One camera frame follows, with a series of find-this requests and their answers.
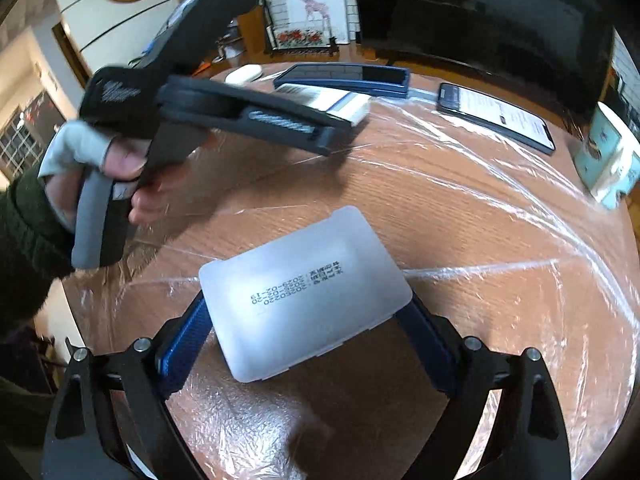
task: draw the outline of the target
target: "blue gripper pad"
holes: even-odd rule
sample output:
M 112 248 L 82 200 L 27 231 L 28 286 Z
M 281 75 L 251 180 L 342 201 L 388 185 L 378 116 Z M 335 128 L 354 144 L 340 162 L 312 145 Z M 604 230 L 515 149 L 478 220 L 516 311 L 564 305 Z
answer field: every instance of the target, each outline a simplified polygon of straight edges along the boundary
M 173 321 L 176 322 L 175 327 L 156 354 L 156 369 L 160 376 L 158 392 L 163 399 L 182 389 L 211 332 L 211 318 L 202 291 L 182 317 Z
M 396 319 L 414 347 L 436 390 L 452 398 L 458 390 L 457 347 L 462 338 L 450 322 L 429 313 L 414 293 L 411 303 L 396 312 Z

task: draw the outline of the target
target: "clear plastic sheet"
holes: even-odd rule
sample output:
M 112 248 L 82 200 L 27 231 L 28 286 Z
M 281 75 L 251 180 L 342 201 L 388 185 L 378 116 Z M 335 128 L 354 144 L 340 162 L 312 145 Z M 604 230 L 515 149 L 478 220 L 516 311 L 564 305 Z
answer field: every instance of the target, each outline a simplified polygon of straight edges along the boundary
M 188 306 L 202 264 L 356 205 L 432 312 L 492 349 L 542 351 L 581 478 L 634 384 L 640 268 L 628 213 L 588 196 L 560 128 L 549 124 L 557 150 L 542 155 L 441 115 L 430 102 L 439 83 L 414 75 L 426 92 L 376 99 L 354 148 L 330 158 L 220 132 L 119 266 L 65 283 L 84 341 L 111 352 L 152 336 Z M 459 476 L 477 465 L 497 400 Z M 251 384 L 232 379 L 212 335 L 168 405 L 211 478 L 388 480 L 402 477 L 446 398 L 389 320 Z

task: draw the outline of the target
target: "white label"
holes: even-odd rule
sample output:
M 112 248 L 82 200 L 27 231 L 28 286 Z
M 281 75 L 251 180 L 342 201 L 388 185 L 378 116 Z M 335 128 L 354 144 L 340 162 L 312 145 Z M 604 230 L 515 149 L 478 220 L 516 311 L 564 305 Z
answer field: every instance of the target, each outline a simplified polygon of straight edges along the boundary
M 321 112 L 330 110 L 336 103 L 349 94 L 346 90 L 336 88 L 324 88 L 319 86 L 294 85 L 287 83 L 281 85 L 276 92 L 298 104 L 315 108 Z
M 553 149 L 553 144 L 546 136 L 545 121 L 500 99 L 461 88 L 460 112 L 504 126 Z
M 102 87 L 103 103 L 121 103 L 140 94 L 138 88 L 126 88 L 122 81 L 107 81 Z
M 138 181 L 132 182 L 116 182 L 113 184 L 113 199 L 128 200 L 133 196 L 138 188 Z
M 266 114 L 265 112 L 261 112 L 259 110 L 254 110 L 253 112 L 249 112 L 249 118 L 252 121 L 260 121 L 261 123 L 274 124 L 275 126 L 282 126 L 283 128 L 288 128 L 289 130 L 296 130 L 297 132 L 302 132 L 304 134 L 312 134 L 314 132 L 313 126 L 309 126 L 308 124 L 297 123 L 296 121 L 292 121 L 290 119 L 280 117 L 279 115 Z

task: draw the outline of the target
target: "blue phone case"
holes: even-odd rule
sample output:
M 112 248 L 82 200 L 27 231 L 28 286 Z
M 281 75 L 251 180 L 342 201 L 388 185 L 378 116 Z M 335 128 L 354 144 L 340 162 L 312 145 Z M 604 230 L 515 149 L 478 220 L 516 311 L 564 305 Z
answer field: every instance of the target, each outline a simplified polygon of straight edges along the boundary
M 317 70 L 309 70 L 306 73 L 300 74 L 300 69 L 305 67 L 310 69 L 313 69 L 314 67 L 322 67 L 322 69 L 325 70 L 323 70 L 322 76 L 318 75 Z M 401 74 L 402 82 L 400 84 L 396 84 L 382 80 L 363 80 L 362 70 L 368 67 L 385 71 L 389 70 Z M 295 69 L 298 69 L 298 74 L 292 73 Z M 278 88 L 285 83 L 321 86 L 371 96 L 407 99 L 410 77 L 411 72 L 409 69 L 393 66 L 369 65 L 363 63 L 297 63 L 274 79 L 273 86 Z

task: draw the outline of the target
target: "round table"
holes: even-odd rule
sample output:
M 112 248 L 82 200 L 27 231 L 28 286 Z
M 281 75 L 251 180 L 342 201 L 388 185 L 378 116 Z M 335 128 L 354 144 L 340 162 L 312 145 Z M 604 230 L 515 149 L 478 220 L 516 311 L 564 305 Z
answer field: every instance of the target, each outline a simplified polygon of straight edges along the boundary
M 412 75 L 413 88 L 439 83 Z M 252 86 L 273 90 L 268 79 Z M 628 403 L 640 269 L 625 205 L 593 202 L 570 136 L 548 127 L 552 156 L 428 101 L 376 99 L 353 148 L 329 158 L 221 133 L 215 150 L 194 154 L 168 217 L 141 229 L 119 265 L 65 283 L 82 336 L 98 353 L 153 336 L 193 299 L 204 263 L 355 205 L 433 313 L 494 350 L 540 349 L 580 478 Z M 459 474 L 479 460 L 496 403 Z M 204 471 L 243 480 L 399 479 L 445 405 L 393 319 L 249 384 L 233 380 L 212 335 L 168 401 Z

